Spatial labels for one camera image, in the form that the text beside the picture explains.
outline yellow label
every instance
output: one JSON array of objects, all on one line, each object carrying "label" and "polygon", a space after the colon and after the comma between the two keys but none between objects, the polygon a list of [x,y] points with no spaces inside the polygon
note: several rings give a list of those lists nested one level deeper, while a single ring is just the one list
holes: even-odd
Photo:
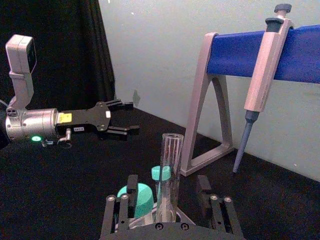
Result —
[{"label": "yellow label", "polygon": [[71,123],[72,122],[72,113],[63,113],[58,114],[58,124]]}]

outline light blue wall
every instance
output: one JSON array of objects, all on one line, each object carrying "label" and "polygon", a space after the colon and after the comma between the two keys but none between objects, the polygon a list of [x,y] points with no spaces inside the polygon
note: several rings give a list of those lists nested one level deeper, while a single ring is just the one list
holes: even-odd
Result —
[{"label": "light blue wall", "polygon": [[[140,97],[138,109],[186,126],[203,36],[260,31],[276,4],[226,0],[100,0],[117,97]],[[320,24],[318,0],[289,0],[295,27]],[[250,79],[227,77],[233,141],[245,126]],[[213,87],[198,132],[221,140]],[[275,80],[246,152],[320,181],[320,84]]]}]

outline black table surface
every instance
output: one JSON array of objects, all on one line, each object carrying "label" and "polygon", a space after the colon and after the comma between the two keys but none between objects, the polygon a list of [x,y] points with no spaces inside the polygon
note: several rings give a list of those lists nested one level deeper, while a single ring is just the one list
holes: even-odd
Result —
[{"label": "black table surface", "polygon": [[[86,133],[72,136],[71,149],[20,143],[0,150],[0,239],[98,239],[106,196],[128,175],[155,191],[151,168],[160,162],[162,133],[185,129],[137,109],[111,119],[139,124],[140,134],[123,142]],[[218,145],[198,134],[194,156]],[[181,176],[178,207],[206,224],[195,189],[197,175],[207,175],[217,195],[232,197],[246,239],[320,239],[320,182],[249,154],[233,175],[236,153]]]}]

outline green led light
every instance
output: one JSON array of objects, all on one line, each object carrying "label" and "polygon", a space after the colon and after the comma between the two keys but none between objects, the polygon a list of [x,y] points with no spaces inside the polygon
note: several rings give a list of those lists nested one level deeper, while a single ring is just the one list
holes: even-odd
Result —
[{"label": "green led light", "polygon": [[32,140],[33,142],[40,142],[40,141],[42,140],[42,138],[41,138],[40,136],[33,136],[33,137],[31,138],[31,140]]}]

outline teal bottle cap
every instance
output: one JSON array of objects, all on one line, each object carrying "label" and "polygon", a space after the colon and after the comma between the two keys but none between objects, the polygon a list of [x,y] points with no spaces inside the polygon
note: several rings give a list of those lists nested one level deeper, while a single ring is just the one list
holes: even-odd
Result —
[{"label": "teal bottle cap", "polygon": [[[124,186],[120,189],[118,194],[116,195],[118,198],[121,197],[122,194],[127,193],[127,186]],[[136,206],[134,211],[134,218],[140,218],[149,212],[151,212],[154,207],[154,195],[152,193],[151,188],[143,183],[138,183],[138,197],[136,200]]]},{"label": "teal bottle cap", "polygon": [[[154,166],[151,168],[152,179],[159,181],[160,178],[160,166]],[[170,166],[164,166],[162,168],[162,181],[166,181],[171,178]]]}]

